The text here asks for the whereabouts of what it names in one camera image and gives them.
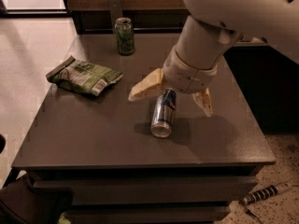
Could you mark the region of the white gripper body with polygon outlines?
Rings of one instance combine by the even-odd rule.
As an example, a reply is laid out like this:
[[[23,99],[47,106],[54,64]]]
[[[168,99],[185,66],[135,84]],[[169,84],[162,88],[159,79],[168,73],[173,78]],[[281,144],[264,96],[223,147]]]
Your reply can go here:
[[[217,74],[217,65],[211,69],[193,68],[183,62],[173,47],[163,66],[164,78],[169,87],[183,93],[205,90]]]

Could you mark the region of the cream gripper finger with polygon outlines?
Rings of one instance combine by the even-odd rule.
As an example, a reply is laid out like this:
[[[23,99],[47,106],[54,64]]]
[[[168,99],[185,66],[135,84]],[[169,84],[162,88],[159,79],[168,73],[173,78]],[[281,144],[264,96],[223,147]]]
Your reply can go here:
[[[164,84],[164,71],[162,68],[157,68],[131,88],[128,100],[134,102],[161,95],[165,90]]]
[[[204,91],[199,91],[192,95],[195,103],[203,110],[207,117],[213,115],[212,101],[209,92],[209,88],[206,88]]]

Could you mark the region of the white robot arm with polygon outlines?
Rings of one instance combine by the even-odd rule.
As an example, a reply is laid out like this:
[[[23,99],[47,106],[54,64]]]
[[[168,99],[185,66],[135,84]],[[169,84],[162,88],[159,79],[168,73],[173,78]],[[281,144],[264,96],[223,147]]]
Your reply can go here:
[[[128,100],[158,96],[165,89],[188,93],[213,114],[208,85],[218,61],[245,34],[299,62],[299,0],[183,0],[190,12],[164,66],[134,85]]]

